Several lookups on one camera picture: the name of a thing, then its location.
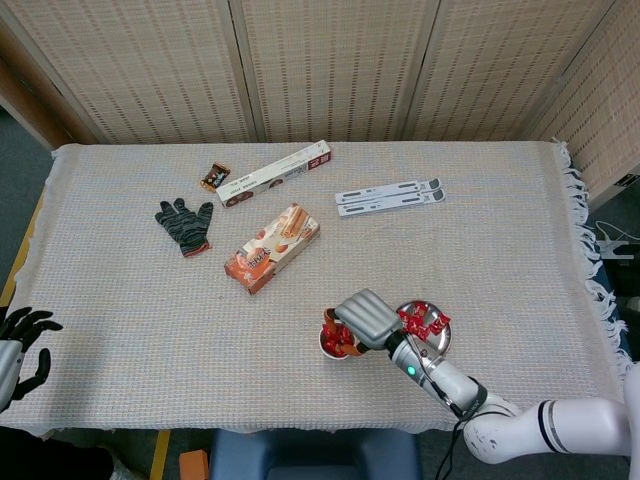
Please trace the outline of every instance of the small cup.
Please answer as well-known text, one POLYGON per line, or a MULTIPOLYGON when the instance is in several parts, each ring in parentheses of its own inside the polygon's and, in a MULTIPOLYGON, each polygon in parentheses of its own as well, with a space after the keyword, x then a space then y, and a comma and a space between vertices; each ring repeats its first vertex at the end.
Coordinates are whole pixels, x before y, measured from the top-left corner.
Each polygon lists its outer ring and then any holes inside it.
MULTIPOLYGON (((336 320, 335 322, 336 322, 336 325, 342 325, 342 322, 340 320, 336 320)), ((356 343, 358 343, 358 339, 353 334, 353 332, 350 332, 350 333, 351 333, 351 336, 353 337, 353 344, 355 345, 356 343)), ((342 357, 336 357, 335 355, 327 352, 324 349, 323 342, 322 342, 323 334, 324 334, 324 331, 321 328, 320 334, 318 335, 318 344, 320 345, 320 350, 322 351, 325 357, 330 358, 331 360, 346 360, 347 358, 349 358, 349 355, 347 355, 346 353, 342 357)))

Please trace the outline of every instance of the woven room divider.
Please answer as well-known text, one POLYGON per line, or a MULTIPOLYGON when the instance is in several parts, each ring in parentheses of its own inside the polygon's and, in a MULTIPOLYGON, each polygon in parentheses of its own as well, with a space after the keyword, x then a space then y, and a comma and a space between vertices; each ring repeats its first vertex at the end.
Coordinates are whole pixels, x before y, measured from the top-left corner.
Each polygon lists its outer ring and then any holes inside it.
POLYGON ((639 8, 622 0, 0 0, 2 19, 101 142, 555 135, 570 142, 594 198, 638 162, 630 139, 640 110, 639 8), (621 134, 612 115, 635 120, 621 134))

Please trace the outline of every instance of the red candy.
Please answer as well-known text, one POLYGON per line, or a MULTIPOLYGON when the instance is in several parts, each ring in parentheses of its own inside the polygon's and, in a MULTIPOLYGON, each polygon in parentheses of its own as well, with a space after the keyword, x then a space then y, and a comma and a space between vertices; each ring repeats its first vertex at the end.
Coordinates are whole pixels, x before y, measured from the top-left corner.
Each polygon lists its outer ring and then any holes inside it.
POLYGON ((333 355, 338 358, 342 358, 347 355, 339 350, 342 345, 353 345, 355 343, 353 333, 351 333, 347 327, 340 324, 336 324, 335 332, 331 332, 329 330, 329 325, 326 323, 322 325, 322 336, 320 337, 320 340, 324 351, 329 355, 333 355))
POLYGON ((451 319, 444 313, 440 313, 438 318, 431 322, 429 325, 425 325, 424 316, 427 314, 427 305, 425 303, 416 303, 413 313, 407 313, 399 311, 398 315, 402 319, 404 324, 404 331, 415 335, 423 342, 427 341, 427 337, 430 334, 440 335, 442 330, 449 324, 451 319))

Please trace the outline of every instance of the orange snack box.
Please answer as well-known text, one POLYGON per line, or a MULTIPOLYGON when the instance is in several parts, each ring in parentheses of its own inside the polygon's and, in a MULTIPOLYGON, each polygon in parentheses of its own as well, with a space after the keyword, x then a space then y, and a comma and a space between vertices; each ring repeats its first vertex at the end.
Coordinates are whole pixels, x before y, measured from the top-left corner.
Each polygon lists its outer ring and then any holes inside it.
POLYGON ((224 271, 257 293, 320 233, 320 225, 292 203, 224 264, 224 271))
POLYGON ((208 480, 209 461, 204 450, 181 453, 178 462, 180 480, 208 480))

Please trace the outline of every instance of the white product box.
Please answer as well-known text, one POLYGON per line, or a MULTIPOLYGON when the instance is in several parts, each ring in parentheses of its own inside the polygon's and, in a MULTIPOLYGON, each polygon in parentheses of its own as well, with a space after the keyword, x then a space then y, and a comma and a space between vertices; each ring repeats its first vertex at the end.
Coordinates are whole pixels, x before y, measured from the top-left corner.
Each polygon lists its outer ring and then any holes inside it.
POLYGON ((327 142, 320 140, 288 157, 220 186, 216 192, 222 205, 233 207, 307 170, 324 165, 329 160, 331 160, 331 149, 327 142))

